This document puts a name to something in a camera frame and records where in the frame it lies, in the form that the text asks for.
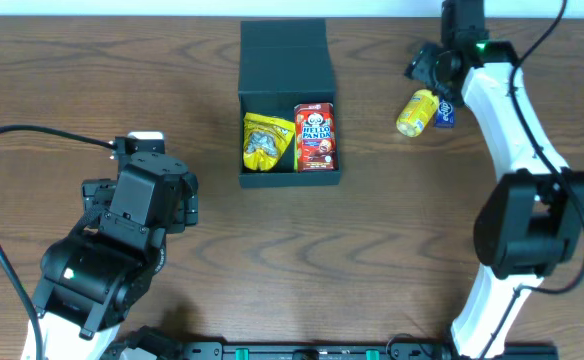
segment cardboard box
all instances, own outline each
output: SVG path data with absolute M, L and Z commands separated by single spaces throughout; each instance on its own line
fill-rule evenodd
M 243 188 L 336 185 L 343 168 L 339 153 L 336 85 L 325 35 L 325 20 L 244 21 L 241 23 L 241 158 Z M 294 172 L 291 143 L 269 172 L 243 166 L 243 117 L 246 112 L 294 120 L 298 104 L 329 102 L 335 107 L 338 170 Z

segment food item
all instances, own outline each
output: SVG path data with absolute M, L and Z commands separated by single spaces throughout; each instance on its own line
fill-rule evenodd
M 430 90 L 419 90 L 396 120 L 396 127 L 406 136 L 419 136 L 439 107 L 439 98 Z
M 296 169 L 335 170 L 334 111 L 330 103 L 301 104 L 294 108 L 296 122 Z
M 434 127 L 438 128 L 454 127 L 454 106 L 443 99 L 439 100 L 439 108 L 436 111 Z
M 294 123 L 254 113 L 246 113 L 243 123 L 243 165 L 269 171 L 294 138 Z

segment cable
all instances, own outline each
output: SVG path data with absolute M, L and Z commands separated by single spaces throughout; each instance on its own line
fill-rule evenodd
M 576 209 L 576 211 L 578 213 L 579 220 L 581 222 L 581 226 L 583 227 L 583 234 L 584 234 L 584 208 L 583 208 L 583 205 L 581 204 L 581 202 L 579 201 L 579 198 L 574 193 L 574 190 L 572 189 L 570 184 L 568 184 L 568 182 L 565 181 L 565 178 L 563 177 L 563 175 L 558 171 L 557 168 L 554 167 L 554 165 L 552 165 L 552 163 L 547 158 L 547 156 L 545 156 L 545 154 L 543 153 L 543 147 L 541 147 L 539 145 L 539 143 L 536 141 L 536 139 L 534 138 L 534 135 L 532 134 L 532 130 L 530 130 L 528 123 L 525 121 L 523 111 L 521 110 L 521 106 L 519 105 L 519 101 L 517 100 L 517 97 L 516 97 L 516 87 L 514 86 L 514 77 L 516 76 L 516 72 L 521 68 L 521 66 L 523 65 L 523 62 L 534 52 L 534 50 L 536 50 L 537 47 L 539 47 L 539 45 L 541 45 L 541 43 L 548 36 L 550 36 L 550 34 L 552 34 L 554 29 L 557 27 L 557 25 L 559 25 L 559 22 L 561 21 L 561 19 L 563 18 L 563 14 L 565 13 L 566 6 L 567 6 L 567 0 L 563 0 L 562 4 L 561 4 L 561 9 L 559 10 L 559 14 L 554 19 L 554 21 L 552 22 L 550 27 L 545 31 L 545 33 L 543 33 L 543 35 L 541 35 L 541 37 L 528 49 L 528 51 L 526 51 L 523 54 L 523 56 L 514 65 L 514 67 L 512 68 L 512 72 L 510 73 L 510 80 L 509 80 L 510 86 L 509 86 L 508 93 L 510 95 L 510 99 L 512 99 L 512 105 L 514 106 L 514 110 L 516 111 L 516 114 L 519 118 L 519 122 L 521 123 L 521 126 L 523 127 L 523 131 L 525 132 L 525 135 L 528 137 L 530 144 L 532 145 L 532 148 L 534 149 L 534 152 L 539 157 L 541 162 L 543 162 L 543 164 L 548 168 L 548 170 L 550 171 L 552 176 L 554 176 L 554 178 L 559 183 L 561 188 L 565 190 L 569 202 L 574 206 L 574 208 Z M 512 308 L 514 307 L 516 300 L 521 296 L 521 291 L 530 290 L 532 292 L 538 292 L 538 293 L 546 294 L 546 295 L 562 295 L 562 294 L 568 293 L 568 292 L 574 290 L 575 288 L 577 288 L 583 282 L 583 280 L 584 280 L 584 257 L 583 257 L 583 262 L 581 263 L 581 269 L 579 270 L 579 273 L 574 277 L 574 279 L 572 279 L 572 281 L 570 281 L 567 285 L 565 285 L 562 288 L 546 289 L 546 288 L 542 288 L 542 287 L 520 285 L 516 289 L 514 289 L 514 294 L 512 295 L 512 300 L 510 300 L 510 303 L 508 304 L 508 307 L 506 308 L 505 313 L 501 317 L 501 320 L 499 321 L 499 324 L 497 325 L 494 333 L 492 333 L 490 335 L 490 340 L 488 341 L 487 345 L 485 346 L 485 348 L 481 352 L 481 356 L 479 357 L 479 360 L 485 359 L 485 356 L 488 353 L 488 351 L 490 350 L 492 343 L 494 342 L 496 337 L 499 335 L 499 332 L 503 328 L 506 319 L 510 315 L 510 312 L 512 311 Z
M 11 131 L 35 131 L 35 132 L 41 132 L 41 133 L 45 133 L 45 134 L 60 136 L 60 137 L 70 139 L 70 140 L 75 140 L 75 141 L 85 142 L 88 144 L 98 145 L 98 146 L 102 146 L 102 147 L 107 148 L 107 149 L 114 150 L 114 148 L 115 148 L 114 145 L 109 144 L 107 142 L 87 138 L 87 137 L 80 136 L 80 135 L 67 133 L 64 131 L 59 131 L 59 130 L 55 130 L 55 129 L 41 127 L 41 126 L 10 125 L 10 126 L 0 127 L 0 134 L 6 133 L 6 132 L 11 132 Z M 16 272 L 14 271 L 12 264 L 10 264 L 8 257 L 6 256 L 5 252 L 3 251 L 1 244 L 0 244 L 0 263 L 1 263 L 1 267 L 3 267 L 3 270 L 7 274 L 8 279 L 10 279 L 12 286 L 14 286 L 16 293 L 19 295 L 19 298 L 21 299 L 21 302 L 23 303 L 23 306 L 25 307 L 25 311 L 28 314 L 28 318 L 30 318 L 30 322 L 32 322 L 32 329 L 34 331 L 34 338 L 35 338 L 35 343 L 36 343 L 36 360 L 42 360 L 43 359 L 43 338 L 41 336 L 41 327 L 39 326 L 39 320 L 37 317 L 37 313 L 34 309 L 34 305 L 32 304 L 32 300 L 30 300 L 28 293 L 23 288 L 23 285 L 21 284 L 19 277 L 16 275 Z
M 407 338 L 414 339 L 414 340 L 417 340 L 417 341 L 418 341 L 418 339 L 417 339 L 417 338 L 416 338 L 414 335 L 412 335 L 412 334 L 408 334 L 408 333 L 400 333 L 400 334 L 396 334 L 396 335 L 394 335 L 394 336 L 393 336 L 393 337 L 392 337 L 392 338 L 391 338 L 391 339 L 388 341 L 388 343 L 385 345 L 385 353 L 386 353 L 386 354 L 387 354 L 387 355 L 388 355 L 390 358 L 392 358 L 392 359 L 395 359 L 395 360 L 396 360 L 396 358 L 394 357 L 394 355 L 392 355 L 392 354 L 390 353 L 390 346 L 392 346 L 392 344 L 394 344 L 394 342 L 395 342 L 394 340 L 396 340 L 397 338 L 400 338 L 400 337 L 403 337 L 403 338 L 406 338 L 406 337 L 407 337 Z M 427 357 L 429 357 L 430 359 L 432 359 L 432 353 L 430 353 L 430 352 L 428 352 L 427 350 L 425 350 L 425 348 L 423 347 L 423 345 L 421 345 L 421 343 L 420 343 L 420 342 L 418 342 L 418 343 L 417 343 L 417 345 L 419 345 L 419 347 L 421 348 L 421 351 L 423 351 L 423 353 L 425 354 L 425 356 L 427 356 Z

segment blue packet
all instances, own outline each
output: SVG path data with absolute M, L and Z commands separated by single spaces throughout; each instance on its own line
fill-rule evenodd
M 439 100 L 439 108 L 436 110 L 436 120 L 434 121 L 434 127 L 454 127 L 454 106 L 443 99 Z

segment red snack box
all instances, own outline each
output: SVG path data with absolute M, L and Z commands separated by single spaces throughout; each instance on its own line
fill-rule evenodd
M 335 170 L 334 110 L 330 103 L 294 108 L 298 171 Z

